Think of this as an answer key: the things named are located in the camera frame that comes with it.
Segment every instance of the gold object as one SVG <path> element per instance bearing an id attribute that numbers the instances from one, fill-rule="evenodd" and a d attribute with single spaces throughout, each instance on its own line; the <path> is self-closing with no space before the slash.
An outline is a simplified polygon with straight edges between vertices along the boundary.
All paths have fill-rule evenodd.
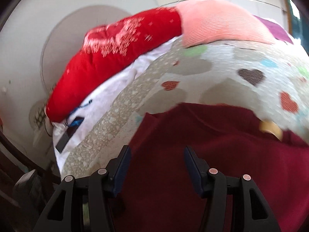
<path id="1" fill-rule="evenodd" d="M 282 141 L 283 131 L 276 123 L 269 120 L 261 121 L 259 129 L 262 133 L 271 133 L 275 135 L 277 139 Z"/>

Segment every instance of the maroon cloth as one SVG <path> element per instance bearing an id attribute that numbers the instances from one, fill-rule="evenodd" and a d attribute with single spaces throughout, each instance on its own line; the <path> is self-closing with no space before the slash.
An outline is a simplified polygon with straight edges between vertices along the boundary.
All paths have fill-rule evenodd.
<path id="1" fill-rule="evenodd" d="M 271 32 L 275 39 L 287 41 L 290 44 L 294 44 L 291 38 L 288 36 L 287 32 L 279 24 L 260 18 L 258 16 L 255 17 L 259 19 L 268 28 L 268 30 Z"/>
<path id="2" fill-rule="evenodd" d="M 146 114 L 129 144 L 121 194 L 126 211 L 114 220 L 116 231 L 198 231 L 205 200 L 186 170 L 186 145 L 225 175 L 251 175 L 282 232 L 297 231 L 309 210 L 309 147 L 290 131 L 279 142 L 261 133 L 259 122 L 250 110 L 232 106 L 182 103 Z"/>

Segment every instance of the green object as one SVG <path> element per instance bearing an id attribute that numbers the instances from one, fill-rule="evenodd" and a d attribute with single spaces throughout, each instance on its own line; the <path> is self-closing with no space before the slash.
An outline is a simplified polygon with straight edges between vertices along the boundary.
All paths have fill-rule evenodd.
<path id="1" fill-rule="evenodd" d="M 302 74 L 305 78 L 309 79 L 309 72 L 304 67 L 297 67 L 300 74 Z"/>
<path id="2" fill-rule="evenodd" d="M 206 45 L 198 45 L 198 46 L 186 48 L 183 51 L 183 54 L 185 56 L 197 56 L 197 55 L 203 54 L 206 50 L 207 50 Z"/>

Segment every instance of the striped pink fabric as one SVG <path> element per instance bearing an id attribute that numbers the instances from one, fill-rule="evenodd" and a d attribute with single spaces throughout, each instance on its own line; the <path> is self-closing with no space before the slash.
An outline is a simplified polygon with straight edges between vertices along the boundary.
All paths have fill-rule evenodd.
<path id="1" fill-rule="evenodd" d="M 176 6 L 181 18 L 182 45 L 217 40 L 275 43 L 267 27 L 245 9 L 224 0 L 187 0 Z"/>

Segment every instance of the white fabric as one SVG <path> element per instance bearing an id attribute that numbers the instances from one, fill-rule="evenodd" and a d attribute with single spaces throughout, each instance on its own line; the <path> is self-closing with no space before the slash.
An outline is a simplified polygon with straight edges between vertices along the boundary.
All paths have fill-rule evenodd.
<path id="1" fill-rule="evenodd" d="M 172 43 L 178 38 L 174 37 L 154 50 L 139 56 L 134 63 L 96 88 L 81 105 L 87 104 L 89 100 L 92 100 L 92 103 L 86 107 L 79 108 L 69 117 L 68 123 L 71 123 L 77 116 L 84 117 L 85 119 L 75 134 L 70 138 L 62 153 L 59 153 L 55 146 L 65 133 L 67 127 L 64 125 L 64 122 L 54 123 L 53 145 L 60 172 L 69 153 L 86 137 L 97 121 L 110 109 L 112 102 L 119 93 L 128 84 L 143 74 L 151 62 L 168 52 Z"/>

